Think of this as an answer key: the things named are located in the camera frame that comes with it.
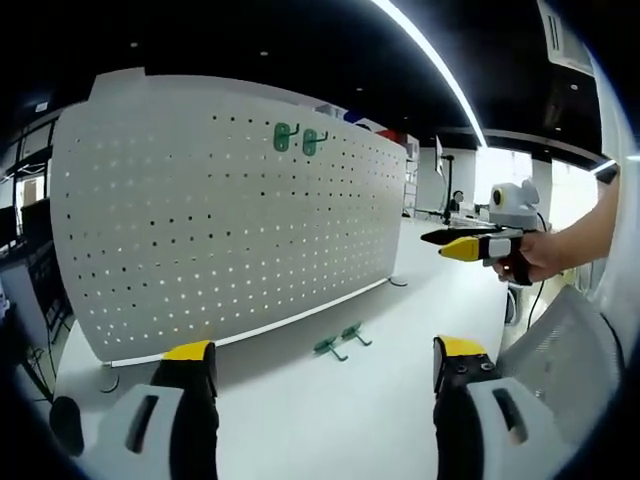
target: person's hand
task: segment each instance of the person's hand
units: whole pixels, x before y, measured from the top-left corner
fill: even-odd
[[[555,235],[551,233],[534,232],[522,237],[520,245],[522,256],[531,264],[529,280],[540,282],[560,273],[562,268],[561,249]],[[509,258],[500,259],[493,265],[500,281],[513,281]]]

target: ceiling light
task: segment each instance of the ceiling light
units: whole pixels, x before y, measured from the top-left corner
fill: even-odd
[[[594,168],[593,170],[591,170],[591,173],[593,173],[594,175],[596,173],[601,172],[602,170],[605,170],[609,167],[612,167],[616,164],[615,160],[609,160],[608,162],[603,163],[602,165],[597,166],[596,168]]]
[[[444,78],[444,80],[449,85],[449,88],[453,91],[453,94],[458,99],[462,110],[467,116],[469,123],[471,124],[471,128],[473,128],[474,133],[480,142],[480,145],[483,147],[487,146],[487,141],[482,134],[482,129],[480,128],[480,123],[476,119],[475,114],[473,113],[473,109],[465,97],[460,85],[454,78],[453,74],[442,60],[442,57],[438,54],[438,52],[431,46],[429,41],[425,38],[425,36],[418,30],[418,28],[409,20],[404,13],[402,13],[398,7],[396,7],[389,0],[370,0],[375,3],[382,11],[384,11],[387,15],[389,15],[393,21],[395,21],[407,35],[411,37],[411,39],[416,42],[416,44],[422,49],[422,51],[429,57],[429,59],[433,62],[435,67],[440,72],[440,75]]]

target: ceiling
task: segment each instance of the ceiling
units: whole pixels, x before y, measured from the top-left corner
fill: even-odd
[[[483,129],[600,153],[595,83],[548,62],[535,1],[394,3],[448,64]],[[5,58],[11,73],[0,100],[4,132],[32,121],[39,101],[48,100],[52,110],[87,98],[96,74],[144,66],[149,75],[215,75],[293,90],[407,131],[423,145],[435,133],[445,146],[477,144],[438,71],[369,0],[236,0],[208,9],[183,1],[72,13],[50,7],[27,18]],[[595,165],[531,141],[499,135],[488,141]]]

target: white pegboard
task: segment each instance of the white pegboard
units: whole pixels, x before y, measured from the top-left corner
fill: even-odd
[[[287,152],[276,123],[300,124]],[[329,138],[315,156],[302,132]],[[90,100],[58,122],[52,223],[103,361],[251,331],[392,273],[404,149],[325,115],[221,90]]]

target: computer monitor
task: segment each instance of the computer monitor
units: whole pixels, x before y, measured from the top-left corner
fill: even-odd
[[[0,209],[0,247],[17,239],[16,209],[13,206]]]
[[[39,245],[53,239],[48,198],[22,208],[22,233],[31,244]]]
[[[442,176],[442,144],[440,143],[440,139],[436,135],[436,172],[438,175]]]

